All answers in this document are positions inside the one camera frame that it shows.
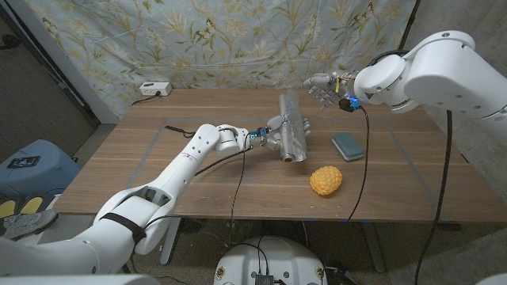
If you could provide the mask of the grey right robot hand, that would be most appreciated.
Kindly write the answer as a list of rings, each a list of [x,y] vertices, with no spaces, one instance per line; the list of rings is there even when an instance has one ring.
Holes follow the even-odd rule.
[[[338,74],[314,74],[303,82],[309,94],[319,100],[321,110],[336,105],[346,112],[355,112],[362,108],[354,93],[354,82],[357,72]]]

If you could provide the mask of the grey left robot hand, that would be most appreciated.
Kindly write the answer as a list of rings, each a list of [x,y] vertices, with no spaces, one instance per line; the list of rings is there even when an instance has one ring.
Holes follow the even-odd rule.
[[[266,133],[261,136],[261,145],[288,153],[306,152],[306,137],[311,133],[310,127],[308,118],[289,115],[275,116],[266,125]]]

